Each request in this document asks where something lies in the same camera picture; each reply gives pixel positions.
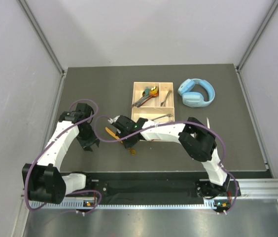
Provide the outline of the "gold butter knife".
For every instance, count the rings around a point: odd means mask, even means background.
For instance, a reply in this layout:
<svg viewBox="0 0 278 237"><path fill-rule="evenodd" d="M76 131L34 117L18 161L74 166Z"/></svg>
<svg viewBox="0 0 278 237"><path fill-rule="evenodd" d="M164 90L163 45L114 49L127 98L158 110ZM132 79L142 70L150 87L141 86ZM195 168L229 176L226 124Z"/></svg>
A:
<svg viewBox="0 0 278 237"><path fill-rule="evenodd" d="M107 132L110 136L112 136L115 140L118 140L118 139L119 139L119 137L116 136L115 133L114 133L112 130L110 130L108 127L105 127L105 130L106 130L106 132ZM132 154L132 155L136 155L136 154L137 154L137 153L136 153L136 150L134 150L134 149L132 149L132 148L128 148L128 151L129 151L130 154Z"/></svg>

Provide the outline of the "cream divided utensil box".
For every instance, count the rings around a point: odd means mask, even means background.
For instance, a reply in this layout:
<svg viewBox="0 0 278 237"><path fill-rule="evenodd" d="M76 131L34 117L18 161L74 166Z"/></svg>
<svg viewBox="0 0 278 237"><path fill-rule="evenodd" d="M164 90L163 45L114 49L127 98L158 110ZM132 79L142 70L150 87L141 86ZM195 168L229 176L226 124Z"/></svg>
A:
<svg viewBox="0 0 278 237"><path fill-rule="evenodd" d="M154 119L166 114L172 114L171 118L158 120L158 123L167 123L175 121L174 110L174 85L172 82L134 82L132 103L142 97L142 93L146 88L159 87L159 96L148 100L141 107L132 107L131 120L137 121L139 118ZM169 90L172 90L171 95L167 99L166 105L161 107L160 104L164 101Z"/></svg>

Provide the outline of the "orange silicone spoon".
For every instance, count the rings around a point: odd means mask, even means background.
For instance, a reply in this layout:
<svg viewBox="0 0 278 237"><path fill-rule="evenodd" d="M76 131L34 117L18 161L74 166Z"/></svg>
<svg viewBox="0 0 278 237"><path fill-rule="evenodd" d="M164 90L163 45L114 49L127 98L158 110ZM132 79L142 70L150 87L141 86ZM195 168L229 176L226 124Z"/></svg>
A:
<svg viewBox="0 0 278 237"><path fill-rule="evenodd" d="M157 92L156 94L154 94L154 95L151 95L151 96L149 96L147 99L145 99L142 103L140 103L138 106L137 106L137 108L139 108L139 107L141 107L143 104L145 104L148 100L150 100L150 99L152 99L152 98L154 98L154 97L158 97L159 96L159 92Z"/></svg>

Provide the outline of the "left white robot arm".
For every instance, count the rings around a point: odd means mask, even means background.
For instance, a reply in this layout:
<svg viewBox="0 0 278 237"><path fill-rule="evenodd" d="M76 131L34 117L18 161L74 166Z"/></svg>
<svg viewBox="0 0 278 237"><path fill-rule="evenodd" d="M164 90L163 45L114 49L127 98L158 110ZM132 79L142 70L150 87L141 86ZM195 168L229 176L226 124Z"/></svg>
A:
<svg viewBox="0 0 278 237"><path fill-rule="evenodd" d="M93 184L81 172L63 176L60 168L67 151L77 140L84 151L91 151L92 145L100 144L92 129L91 122L98 112L97 104L90 99L80 99L59 116L56 128L46 147L33 161L22 168L26 203L60 204L66 195L78 191L87 196Z"/></svg>

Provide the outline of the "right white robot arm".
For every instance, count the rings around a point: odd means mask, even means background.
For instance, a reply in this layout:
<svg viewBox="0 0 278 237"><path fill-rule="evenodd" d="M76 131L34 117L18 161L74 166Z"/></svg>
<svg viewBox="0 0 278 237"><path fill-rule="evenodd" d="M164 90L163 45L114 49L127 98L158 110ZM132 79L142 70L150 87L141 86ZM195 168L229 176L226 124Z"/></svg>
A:
<svg viewBox="0 0 278 237"><path fill-rule="evenodd" d="M126 116L109 118L117 129L116 136L122 139L125 148L132 148L139 141L165 141L180 144L187 154L202 163L208 174L210 186L216 195L225 194L230 186L230 176L223 170L217 151L216 135L196 118L189 117L187 123L155 122L147 118L133 121Z"/></svg>

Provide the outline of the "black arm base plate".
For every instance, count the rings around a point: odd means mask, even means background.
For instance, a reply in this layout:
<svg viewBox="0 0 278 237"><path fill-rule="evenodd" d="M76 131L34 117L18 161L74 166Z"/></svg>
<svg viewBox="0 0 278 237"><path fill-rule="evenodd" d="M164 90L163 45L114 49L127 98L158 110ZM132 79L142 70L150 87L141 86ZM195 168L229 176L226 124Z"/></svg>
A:
<svg viewBox="0 0 278 237"><path fill-rule="evenodd" d="M125 194L186 194L198 197L234 196L236 187L233 182L218 186L207 180L88 180L85 190L94 189L106 197Z"/></svg>

